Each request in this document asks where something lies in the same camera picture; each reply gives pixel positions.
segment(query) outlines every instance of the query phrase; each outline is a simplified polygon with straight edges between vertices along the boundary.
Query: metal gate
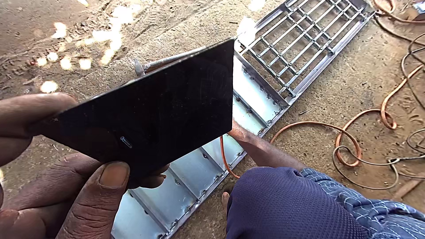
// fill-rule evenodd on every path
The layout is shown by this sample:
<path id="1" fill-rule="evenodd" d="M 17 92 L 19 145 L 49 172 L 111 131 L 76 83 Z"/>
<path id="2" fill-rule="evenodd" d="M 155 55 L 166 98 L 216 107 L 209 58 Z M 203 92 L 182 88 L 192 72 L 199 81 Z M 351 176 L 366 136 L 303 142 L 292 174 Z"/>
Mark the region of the metal gate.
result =
<path id="1" fill-rule="evenodd" d="M 362 0 L 288 0 L 256 23 L 234 52 L 233 116 L 263 136 L 370 20 Z M 230 136 L 233 169 L 246 155 Z M 219 139 L 177 159 L 155 189 L 128 190 L 116 215 L 116 239 L 170 238 L 228 175 Z"/>

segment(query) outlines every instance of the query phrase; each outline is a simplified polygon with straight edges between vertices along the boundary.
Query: person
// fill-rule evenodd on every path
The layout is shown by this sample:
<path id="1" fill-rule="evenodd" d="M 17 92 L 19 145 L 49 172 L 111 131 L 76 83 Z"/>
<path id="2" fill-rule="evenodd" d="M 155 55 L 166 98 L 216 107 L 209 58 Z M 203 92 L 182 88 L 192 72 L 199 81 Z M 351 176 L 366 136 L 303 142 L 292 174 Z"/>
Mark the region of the person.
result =
<path id="1" fill-rule="evenodd" d="M 16 159 L 35 136 L 28 126 L 77 101 L 69 94 L 35 94 L 0 101 L 0 166 Z M 308 168 L 235 121 L 229 132 L 258 167 L 222 195 L 227 238 L 425 238 L 421 212 L 398 202 L 369 200 Z M 161 170 L 136 179 L 154 188 Z M 3 201 L 1 238 L 110 238 L 129 178 L 124 162 L 72 154 L 55 162 L 19 193 Z"/>

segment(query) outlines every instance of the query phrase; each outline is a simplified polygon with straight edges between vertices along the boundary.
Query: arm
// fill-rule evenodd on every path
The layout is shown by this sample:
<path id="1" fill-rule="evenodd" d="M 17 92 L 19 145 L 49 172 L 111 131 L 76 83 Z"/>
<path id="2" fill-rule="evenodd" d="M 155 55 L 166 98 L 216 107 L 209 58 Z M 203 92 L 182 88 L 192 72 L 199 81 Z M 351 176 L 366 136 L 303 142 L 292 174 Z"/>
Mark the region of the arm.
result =
<path id="1" fill-rule="evenodd" d="M 291 167 L 298 171 L 307 167 L 266 140 L 244 129 L 235 120 L 233 120 L 232 130 L 228 134 L 244 148 L 260 167 Z"/>

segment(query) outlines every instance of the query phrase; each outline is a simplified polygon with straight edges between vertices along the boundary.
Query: blue shirt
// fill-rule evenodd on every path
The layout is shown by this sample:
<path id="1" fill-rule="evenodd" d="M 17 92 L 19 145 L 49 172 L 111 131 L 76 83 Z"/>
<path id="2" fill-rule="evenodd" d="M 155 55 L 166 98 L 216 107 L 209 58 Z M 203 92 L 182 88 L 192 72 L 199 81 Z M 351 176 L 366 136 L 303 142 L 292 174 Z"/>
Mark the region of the blue shirt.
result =
<path id="1" fill-rule="evenodd" d="M 300 174 L 316 182 L 364 227 L 371 239 L 425 239 L 425 215 L 400 202 L 371 200 L 326 174 L 305 168 Z"/>

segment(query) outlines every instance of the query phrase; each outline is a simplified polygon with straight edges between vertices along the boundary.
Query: fingernail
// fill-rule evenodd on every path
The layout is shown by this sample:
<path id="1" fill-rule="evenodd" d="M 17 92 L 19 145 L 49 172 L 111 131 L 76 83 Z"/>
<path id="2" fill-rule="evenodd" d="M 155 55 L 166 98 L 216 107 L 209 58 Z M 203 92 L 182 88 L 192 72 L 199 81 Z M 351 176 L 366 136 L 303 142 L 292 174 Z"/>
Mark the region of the fingernail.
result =
<path id="1" fill-rule="evenodd" d="M 66 94 L 66 95 L 68 95 L 68 96 L 71 96 L 75 101 L 77 101 L 78 102 L 78 100 L 77 100 L 77 98 L 75 98 L 72 94 L 68 94 L 68 93 L 65 93 L 65 92 L 57 92 L 57 93 L 55 93 L 55 94 Z"/>
<path id="2" fill-rule="evenodd" d="M 100 176 L 100 185 L 108 188 L 119 188 L 126 182 L 130 167 L 125 162 L 112 162 L 108 164 Z"/>

